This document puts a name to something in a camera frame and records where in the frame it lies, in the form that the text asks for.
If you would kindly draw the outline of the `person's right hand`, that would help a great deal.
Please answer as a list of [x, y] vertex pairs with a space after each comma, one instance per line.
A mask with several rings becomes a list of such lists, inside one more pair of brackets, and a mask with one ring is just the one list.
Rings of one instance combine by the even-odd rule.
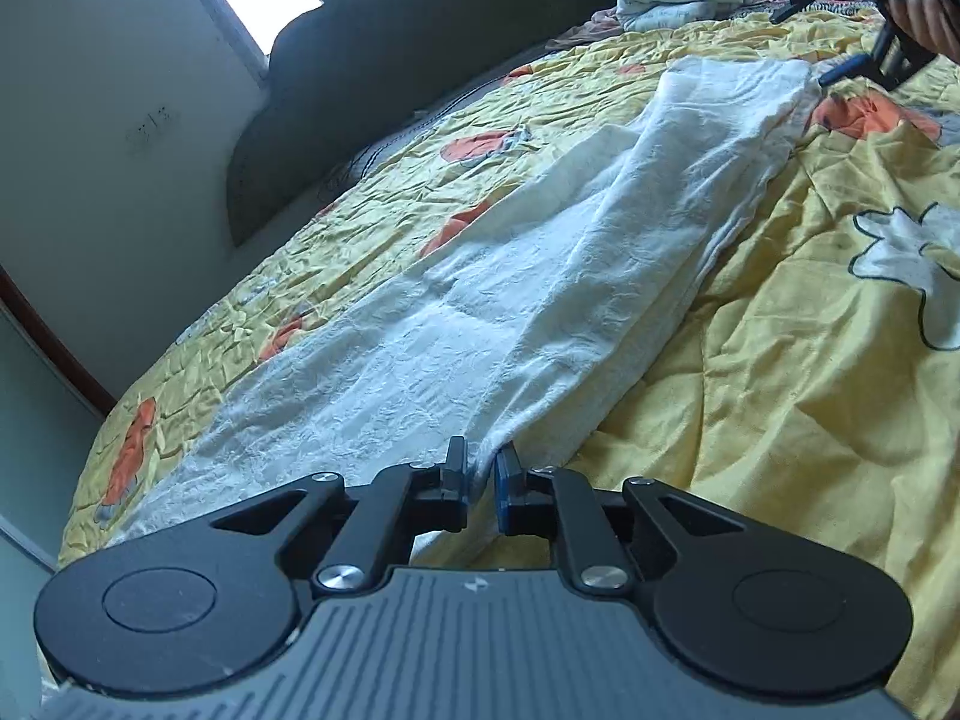
[[960, 62], [957, 0], [887, 0], [893, 22], [929, 52]]

